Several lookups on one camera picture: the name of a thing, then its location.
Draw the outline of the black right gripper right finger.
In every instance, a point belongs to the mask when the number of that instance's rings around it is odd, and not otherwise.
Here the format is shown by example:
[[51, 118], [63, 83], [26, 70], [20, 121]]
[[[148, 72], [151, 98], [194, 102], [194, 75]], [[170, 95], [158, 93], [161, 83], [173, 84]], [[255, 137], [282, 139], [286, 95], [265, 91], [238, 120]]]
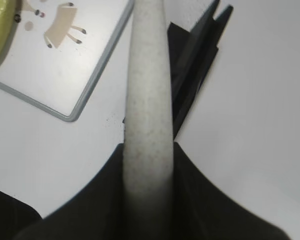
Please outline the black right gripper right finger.
[[210, 182], [173, 144], [173, 240], [288, 240], [279, 227], [251, 213]]

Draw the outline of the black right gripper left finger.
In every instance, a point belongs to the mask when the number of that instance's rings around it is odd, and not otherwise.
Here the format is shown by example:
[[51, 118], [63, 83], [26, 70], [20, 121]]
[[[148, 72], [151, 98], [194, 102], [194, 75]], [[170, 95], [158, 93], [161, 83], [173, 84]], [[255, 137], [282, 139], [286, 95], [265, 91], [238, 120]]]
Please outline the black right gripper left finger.
[[123, 144], [71, 200], [19, 233], [17, 240], [125, 240]]

